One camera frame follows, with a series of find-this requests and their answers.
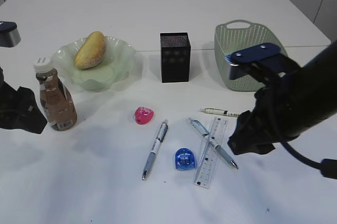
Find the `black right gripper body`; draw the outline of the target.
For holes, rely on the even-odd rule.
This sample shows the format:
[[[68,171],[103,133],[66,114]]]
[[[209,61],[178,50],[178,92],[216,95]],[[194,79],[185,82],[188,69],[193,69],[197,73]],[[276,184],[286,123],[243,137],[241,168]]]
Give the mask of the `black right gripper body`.
[[[330,118],[336,114],[336,42],[254,96],[252,142],[291,141]]]

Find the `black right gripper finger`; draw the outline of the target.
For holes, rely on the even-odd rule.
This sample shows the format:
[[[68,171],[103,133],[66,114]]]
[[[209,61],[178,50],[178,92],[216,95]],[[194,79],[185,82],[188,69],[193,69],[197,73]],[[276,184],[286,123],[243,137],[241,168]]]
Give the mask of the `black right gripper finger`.
[[[245,111],[237,118],[235,131],[227,144],[235,155],[266,155],[275,149],[270,129],[265,119],[254,112]]]

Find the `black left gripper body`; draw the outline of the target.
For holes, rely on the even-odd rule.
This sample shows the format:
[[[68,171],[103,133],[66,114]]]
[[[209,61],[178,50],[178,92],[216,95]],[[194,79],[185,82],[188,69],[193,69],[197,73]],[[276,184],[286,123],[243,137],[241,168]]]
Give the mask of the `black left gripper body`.
[[[19,104],[23,99],[23,88],[15,90],[5,82],[1,68],[1,128],[2,129],[24,129],[20,121],[23,112]]]

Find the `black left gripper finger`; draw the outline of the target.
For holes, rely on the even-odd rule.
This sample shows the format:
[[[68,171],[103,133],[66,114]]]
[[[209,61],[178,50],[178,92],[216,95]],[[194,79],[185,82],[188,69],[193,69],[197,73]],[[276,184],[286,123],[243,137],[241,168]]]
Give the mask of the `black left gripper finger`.
[[[34,92],[29,88],[19,87],[15,98],[17,116],[14,128],[41,134],[47,124],[47,120],[37,106]]]

